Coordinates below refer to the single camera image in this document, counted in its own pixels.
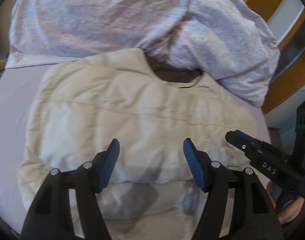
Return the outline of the person's right hand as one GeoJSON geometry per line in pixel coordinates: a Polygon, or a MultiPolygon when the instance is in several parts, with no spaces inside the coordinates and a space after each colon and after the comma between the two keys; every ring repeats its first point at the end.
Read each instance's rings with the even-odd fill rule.
{"type": "MultiPolygon", "coordinates": [[[[275,187],[276,185],[272,181],[269,181],[266,188],[266,192],[269,195],[269,198],[274,208],[276,207],[276,202],[272,194],[275,190],[275,187]]],[[[280,221],[280,224],[283,225],[293,221],[299,215],[304,204],[305,199],[298,196],[292,203],[290,203],[281,212],[278,213],[278,219],[280,221]]]]}

